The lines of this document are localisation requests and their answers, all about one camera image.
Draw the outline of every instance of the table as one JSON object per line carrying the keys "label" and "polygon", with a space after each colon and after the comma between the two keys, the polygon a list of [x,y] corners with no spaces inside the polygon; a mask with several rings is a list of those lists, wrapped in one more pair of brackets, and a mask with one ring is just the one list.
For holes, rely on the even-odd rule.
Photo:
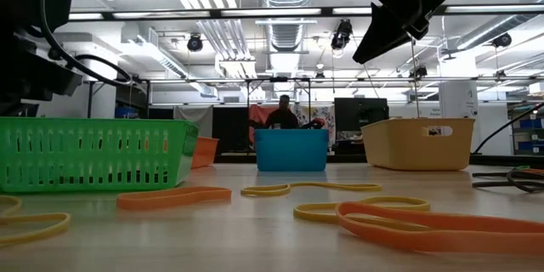
{"label": "table", "polygon": [[[233,190],[232,201],[155,212],[116,210],[116,194],[23,195],[23,213],[67,212],[72,226],[45,241],[0,248],[1,271],[542,271],[544,259],[482,254],[399,252],[331,224],[293,218],[297,204],[412,196],[436,212],[544,222],[544,195],[514,188],[474,190],[472,166],[457,173],[404,173],[365,164],[330,164],[324,173],[258,173],[255,165],[193,170],[185,185]],[[273,198],[241,197],[242,187],[297,181],[379,183],[382,192],[296,187]]]}

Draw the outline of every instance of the blue plastic bin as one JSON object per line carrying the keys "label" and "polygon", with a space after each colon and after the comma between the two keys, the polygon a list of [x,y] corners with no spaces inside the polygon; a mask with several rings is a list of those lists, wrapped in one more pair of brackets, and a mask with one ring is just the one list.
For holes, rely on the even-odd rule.
{"label": "blue plastic bin", "polygon": [[259,171],[323,171],[329,131],[274,130],[255,131],[255,151]]}

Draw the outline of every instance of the person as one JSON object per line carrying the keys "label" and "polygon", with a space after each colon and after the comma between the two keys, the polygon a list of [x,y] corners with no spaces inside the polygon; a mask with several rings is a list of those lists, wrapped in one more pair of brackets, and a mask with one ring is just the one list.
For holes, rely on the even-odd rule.
{"label": "person", "polygon": [[266,119],[266,128],[275,128],[277,125],[281,129],[298,128],[298,119],[289,110],[289,96],[286,94],[280,97],[279,108],[271,112],[268,119]]}

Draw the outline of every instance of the orange rubber band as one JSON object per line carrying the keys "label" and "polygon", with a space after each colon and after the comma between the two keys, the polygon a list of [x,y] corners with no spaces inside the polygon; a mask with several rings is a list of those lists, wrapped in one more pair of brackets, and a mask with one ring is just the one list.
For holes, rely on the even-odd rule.
{"label": "orange rubber band", "polygon": [[199,201],[230,201],[230,194],[230,189],[206,186],[131,192],[117,196],[117,208],[127,210],[152,210],[189,205]]}
{"label": "orange rubber band", "polygon": [[[427,226],[417,231],[391,229],[348,218],[364,213]],[[386,247],[418,252],[544,254],[544,224],[508,218],[401,211],[355,202],[336,208],[338,223],[353,234]]]}

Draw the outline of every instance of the monitor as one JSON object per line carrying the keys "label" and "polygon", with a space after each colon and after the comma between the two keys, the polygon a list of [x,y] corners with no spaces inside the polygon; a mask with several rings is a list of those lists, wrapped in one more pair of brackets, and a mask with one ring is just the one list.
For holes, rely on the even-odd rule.
{"label": "monitor", "polygon": [[367,124],[389,119],[387,99],[334,99],[337,132],[359,132]]}

